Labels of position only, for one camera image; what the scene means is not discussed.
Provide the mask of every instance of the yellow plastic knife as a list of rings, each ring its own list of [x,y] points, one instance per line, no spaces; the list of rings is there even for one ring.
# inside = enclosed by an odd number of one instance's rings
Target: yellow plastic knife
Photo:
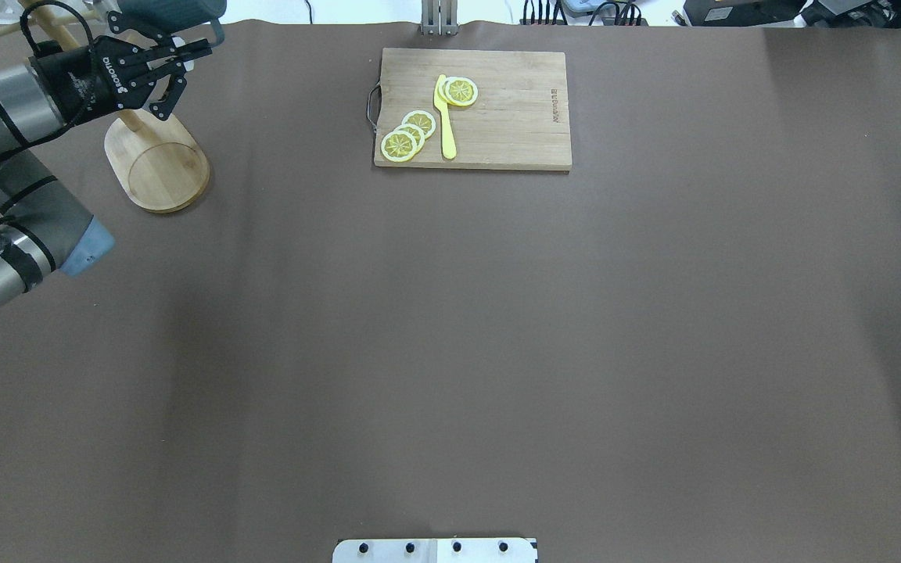
[[[443,157],[454,160],[458,156],[458,144],[454,142],[454,132],[451,131],[451,114],[447,110],[447,101],[440,97],[440,86],[443,86],[446,74],[441,74],[433,86],[433,107],[440,111],[440,148],[443,149]]]

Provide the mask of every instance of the electronic device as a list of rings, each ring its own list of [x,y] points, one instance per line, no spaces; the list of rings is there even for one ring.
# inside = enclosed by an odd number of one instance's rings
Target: electronic device
[[[684,12],[693,26],[745,27],[792,21],[804,0],[686,0]]]
[[[816,0],[802,19],[813,27],[901,28],[901,0]]]

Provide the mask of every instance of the lemon slice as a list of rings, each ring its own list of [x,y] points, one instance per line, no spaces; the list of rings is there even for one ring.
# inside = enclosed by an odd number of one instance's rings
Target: lemon slice
[[[405,117],[401,119],[401,122],[403,122],[403,124],[412,124],[421,128],[427,139],[429,139],[430,135],[433,135],[433,132],[436,131],[436,118],[433,117],[433,114],[429,113],[429,111],[423,111],[421,109],[410,111],[405,114]]]
[[[421,151],[423,144],[426,143],[426,132],[422,127],[413,124],[401,124],[394,128],[395,131],[406,131],[415,139],[415,151]]]
[[[396,129],[382,139],[382,155],[393,163],[404,163],[415,156],[419,145],[414,136],[404,129]]]
[[[471,78],[464,76],[448,76],[443,80],[443,99],[458,107],[468,107],[479,99],[479,86]]]

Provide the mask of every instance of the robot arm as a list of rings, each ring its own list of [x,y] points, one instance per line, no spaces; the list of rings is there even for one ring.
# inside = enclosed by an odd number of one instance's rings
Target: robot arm
[[[30,11],[46,3],[31,6]],[[95,0],[113,32],[136,29],[155,40],[146,49],[99,37],[62,52],[34,45],[27,62],[0,71],[0,306],[29,292],[54,270],[76,275],[113,246],[92,213],[29,153],[78,124],[147,104],[167,119],[186,86],[186,63],[210,54],[206,39],[185,43],[172,34],[224,13],[224,0]],[[119,12],[111,8],[124,9]],[[221,26],[215,26],[221,38]],[[25,27],[24,33],[29,36]],[[169,76],[161,99],[149,101]]]

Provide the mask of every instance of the cutting board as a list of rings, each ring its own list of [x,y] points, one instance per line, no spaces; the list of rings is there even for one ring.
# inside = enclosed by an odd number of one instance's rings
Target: cutting board
[[[465,76],[479,86],[470,107],[451,107],[458,157],[440,151],[440,112],[433,107],[437,76]],[[571,170],[569,86],[565,53],[394,49],[382,54],[382,109],[375,140],[379,167]],[[391,163],[380,140],[404,115],[424,109],[436,132],[407,163]]]

